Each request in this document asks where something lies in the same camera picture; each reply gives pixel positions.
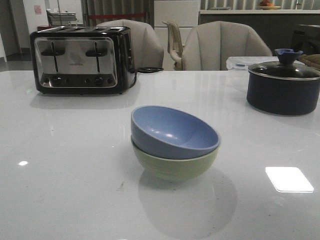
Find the food container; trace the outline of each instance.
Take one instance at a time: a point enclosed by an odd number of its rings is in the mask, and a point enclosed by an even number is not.
[[[226,60],[228,70],[248,70],[248,66],[257,63],[277,61],[276,56],[230,56]]]
[[[275,50],[279,61],[252,64],[246,99],[255,108],[280,115],[304,115],[317,107],[320,71],[294,63],[302,51]]]

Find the marble countertop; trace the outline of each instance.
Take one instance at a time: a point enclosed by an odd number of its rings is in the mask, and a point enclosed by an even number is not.
[[[248,79],[163,71],[123,94],[53,95],[36,90],[33,71],[0,72],[0,239],[318,239],[319,104],[303,116],[257,111]],[[147,173],[130,142],[142,105],[214,127],[211,168],[184,182]]]

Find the stainless steel toaster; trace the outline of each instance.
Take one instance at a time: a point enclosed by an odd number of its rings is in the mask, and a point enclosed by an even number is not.
[[[60,26],[31,33],[30,46],[42,93],[122,93],[136,82],[128,27]]]

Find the floor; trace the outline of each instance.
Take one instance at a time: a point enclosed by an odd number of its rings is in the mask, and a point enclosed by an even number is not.
[[[0,63],[0,72],[33,70],[31,55],[29,53],[18,53],[6,57],[7,62]]]

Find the toaster power cord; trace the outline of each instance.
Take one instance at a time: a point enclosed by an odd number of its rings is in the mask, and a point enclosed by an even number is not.
[[[134,80],[133,80],[133,83],[131,84],[130,88],[132,88],[136,84],[138,73],[153,74],[153,73],[161,72],[163,70],[164,69],[162,67],[139,67],[137,69],[134,69],[133,72],[131,72],[131,73],[134,73]]]
[[[139,67],[137,69],[138,73],[141,74],[153,74],[157,72],[161,72],[164,69],[162,67]]]

